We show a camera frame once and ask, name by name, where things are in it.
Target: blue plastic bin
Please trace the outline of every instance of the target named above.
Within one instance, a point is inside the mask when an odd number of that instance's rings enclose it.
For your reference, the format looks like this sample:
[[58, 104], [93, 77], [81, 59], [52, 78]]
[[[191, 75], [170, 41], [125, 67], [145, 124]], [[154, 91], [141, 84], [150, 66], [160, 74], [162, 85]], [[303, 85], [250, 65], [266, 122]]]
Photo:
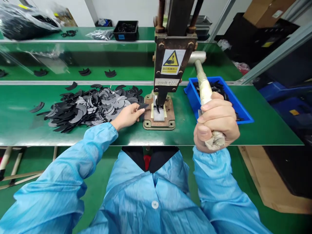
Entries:
[[[234, 110], [238, 113], [239, 117], [243, 118], [243, 121], [237, 121], [237, 124], [246, 124], [253, 123], [254, 119], [250, 116], [250, 114], [246, 111], [234, 93], [230, 90], [228, 85], [220, 76], [215, 77], [207, 77], [208, 81], [216, 82], [219, 81], [220, 84], [223, 85], [224, 92], [228, 95], [229, 101], [233, 104]], [[189, 103], [191, 104], [192, 110], [194, 112], [195, 118], [198, 119], [198, 110], [201, 109], [201, 99], [198, 96], [198, 93], [194, 87], [193, 82], [197, 82], [197, 77], [189, 78], [189, 83], [184, 88], [184, 92], [188, 96]]]

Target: floor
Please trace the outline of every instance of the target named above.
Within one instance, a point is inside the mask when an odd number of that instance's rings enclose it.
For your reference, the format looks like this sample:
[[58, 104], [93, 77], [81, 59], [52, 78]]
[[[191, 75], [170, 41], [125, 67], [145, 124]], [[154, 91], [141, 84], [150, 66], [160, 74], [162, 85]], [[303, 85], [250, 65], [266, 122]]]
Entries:
[[[67, 149], [67, 147], [59, 147], [58, 154], [61, 154], [65, 149]], [[232, 157], [233, 176], [237, 180], [240, 188], [247, 193], [258, 208], [262, 223], [275, 234], [305, 233], [308, 225], [310, 224], [311, 216], [301, 214], [283, 214], [264, 206], [238, 148], [232, 146], [228, 147], [228, 149]], [[184, 157], [184, 161], [190, 167], [188, 181], [191, 198], [196, 204], [199, 205], [200, 202], [197, 195], [197, 185], [195, 182], [195, 176], [192, 173], [194, 171], [192, 147], [180, 147], [180, 150]], [[85, 211], [78, 225], [74, 228], [73, 233], [78, 233], [82, 229], [88, 227], [95, 213], [99, 209], [105, 195], [106, 185], [111, 169], [117, 159], [119, 151], [120, 147], [109, 147], [104, 153], [102, 160], [97, 165], [95, 173], [85, 180], [88, 186], [86, 194], [82, 198], [85, 205]], [[17, 151], [12, 152], [11, 158], [7, 165], [6, 175], [11, 173], [17, 154]], [[19, 174], [45, 169], [51, 163], [52, 156], [53, 147], [28, 148], [22, 158], [18, 171]], [[0, 186], [6, 184], [7, 181], [0, 182]], [[0, 190], [0, 218], [14, 203], [13, 194], [22, 186], [23, 184]]]

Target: hand crush warning symbol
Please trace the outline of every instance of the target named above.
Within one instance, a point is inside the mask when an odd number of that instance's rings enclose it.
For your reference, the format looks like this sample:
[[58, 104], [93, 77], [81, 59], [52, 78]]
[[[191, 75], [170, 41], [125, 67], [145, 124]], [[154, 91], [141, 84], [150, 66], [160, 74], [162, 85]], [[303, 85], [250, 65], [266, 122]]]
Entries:
[[179, 62], [178, 62], [178, 59], [176, 57], [175, 51], [169, 56], [169, 58], [163, 64], [163, 66], [179, 66]]

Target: wrapped handle grip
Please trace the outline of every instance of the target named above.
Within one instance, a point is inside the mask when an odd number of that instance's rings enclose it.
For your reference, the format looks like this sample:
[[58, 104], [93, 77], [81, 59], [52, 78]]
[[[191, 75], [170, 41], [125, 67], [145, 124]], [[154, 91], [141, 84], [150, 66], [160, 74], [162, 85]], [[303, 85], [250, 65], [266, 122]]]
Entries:
[[[212, 90], [210, 87], [210, 83], [207, 80], [207, 76], [202, 68], [200, 60], [196, 60], [194, 64], [197, 72], [201, 105], [204, 105], [207, 102], [211, 101]], [[205, 145], [210, 150], [219, 150], [223, 146], [225, 146], [225, 135], [219, 131], [212, 131], [212, 137], [210, 140], [205, 141]]]

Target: left hand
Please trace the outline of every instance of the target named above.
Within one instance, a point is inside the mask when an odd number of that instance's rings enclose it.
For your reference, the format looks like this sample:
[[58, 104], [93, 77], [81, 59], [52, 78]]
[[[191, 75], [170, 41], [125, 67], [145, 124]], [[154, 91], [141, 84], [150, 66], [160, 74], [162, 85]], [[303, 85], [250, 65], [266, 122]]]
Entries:
[[140, 109], [139, 104], [133, 103], [122, 109], [119, 115], [114, 119], [111, 124], [116, 128], [117, 131], [124, 127], [133, 125], [136, 121], [139, 122], [139, 117], [144, 113], [145, 109]]

